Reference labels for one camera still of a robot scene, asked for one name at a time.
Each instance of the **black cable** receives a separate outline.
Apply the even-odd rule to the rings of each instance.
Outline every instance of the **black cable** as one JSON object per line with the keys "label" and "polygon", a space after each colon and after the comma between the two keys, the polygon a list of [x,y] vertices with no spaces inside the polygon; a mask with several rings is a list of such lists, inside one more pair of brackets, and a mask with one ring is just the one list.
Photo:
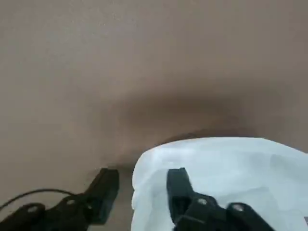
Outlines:
{"label": "black cable", "polygon": [[70,196],[76,196],[76,194],[74,193],[71,193],[69,191],[66,191],[66,190],[61,190],[61,189],[36,189],[36,190],[32,190],[32,191],[28,191],[26,193],[23,193],[23,194],[20,194],[14,198],[12,198],[11,200],[5,202],[3,205],[0,206],[0,211],[3,210],[5,207],[7,207],[8,205],[10,205],[11,203],[19,200],[20,198],[22,197],[25,197],[25,196],[28,196],[28,195],[31,195],[31,194],[35,194],[35,193],[45,193],[45,192],[52,192],[52,193],[62,193],[62,194],[67,194],[67,195],[70,195]]}

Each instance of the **white bag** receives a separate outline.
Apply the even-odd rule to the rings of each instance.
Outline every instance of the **white bag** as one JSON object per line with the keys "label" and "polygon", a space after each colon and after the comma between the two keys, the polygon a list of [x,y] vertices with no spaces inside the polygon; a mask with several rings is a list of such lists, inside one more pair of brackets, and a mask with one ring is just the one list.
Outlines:
{"label": "white bag", "polygon": [[171,231],[166,180],[186,168],[195,192],[250,205],[275,231],[308,231],[308,155],[262,138],[201,138],[146,151],[133,173],[132,231]]}

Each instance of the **black plastic part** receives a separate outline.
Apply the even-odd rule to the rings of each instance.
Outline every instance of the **black plastic part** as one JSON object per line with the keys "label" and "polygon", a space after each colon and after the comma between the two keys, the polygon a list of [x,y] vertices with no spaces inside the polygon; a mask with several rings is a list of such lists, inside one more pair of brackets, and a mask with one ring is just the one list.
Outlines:
{"label": "black plastic part", "polygon": [[24,205],[0,223],[0,231],[86,231],[91,224],[105,224],[118,189],[118,171],[101,169],[84,193],[48,210],[39,203]]}
{"label": "black plastic part", "polygon": [[214,197],[194,192],[184,168],[169,170],[167,193],[174,231],[274,231],[246,204],[224,209]]}
{"label": "black plastic part", "polygon": [[119,172],[102,168],[85,191],[86,203],[93,209],[91,224],[105,224],[119,191]]}
{"label": "black plastic part", "polygon": [[37,223],[45,213],[45,206],[40,203],[30,203],[20,207],[0,223],[0,231],[25,230]]}

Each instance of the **white fabric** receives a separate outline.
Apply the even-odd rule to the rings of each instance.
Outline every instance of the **white fabric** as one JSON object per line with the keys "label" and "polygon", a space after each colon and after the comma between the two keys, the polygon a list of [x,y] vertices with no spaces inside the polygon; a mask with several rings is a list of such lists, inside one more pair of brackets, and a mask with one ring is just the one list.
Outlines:
{"label": "white fabric", "polygon": [[171,231],[166,179],[185,167],[220,206],[249,204],[276,231],[308,231],[308,155],[262,138],[201,138],[146,151],[133,173],[132,231]]}

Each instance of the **screw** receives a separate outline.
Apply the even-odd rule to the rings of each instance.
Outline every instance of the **screw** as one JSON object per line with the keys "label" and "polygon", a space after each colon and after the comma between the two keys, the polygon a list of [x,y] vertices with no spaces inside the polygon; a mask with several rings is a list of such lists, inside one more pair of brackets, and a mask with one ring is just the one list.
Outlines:
{"label": "screw", "polygon": [[38,209],[38,207],[36,207],[36,206],[30,207],[28,209],[28,213],[33,213],[33,212],[37,211],[37,209]]}
{"label": "screw", "polygon": [[243,212],[244,211],[244,207],[240,204],[234,204],[232,205],[232,208],[236,211],[239,211],[239,212]]}
{"label": "screw", "polygon": [[69,200],[69,201],[67,201],[66,203],[67,203],[68,205],[72,205],[72,204],[75,203],[75,201],[74,201],[74,200]]}
{"label": "screw", "polygon": [[204,198],[199,198],[199,199],[198,199],[198,203],[199,203],[199,204],[202,204],[202,205],[206,205],[206,204],[207,204],[207,201],[206,201],[206,199],[204,199]]}

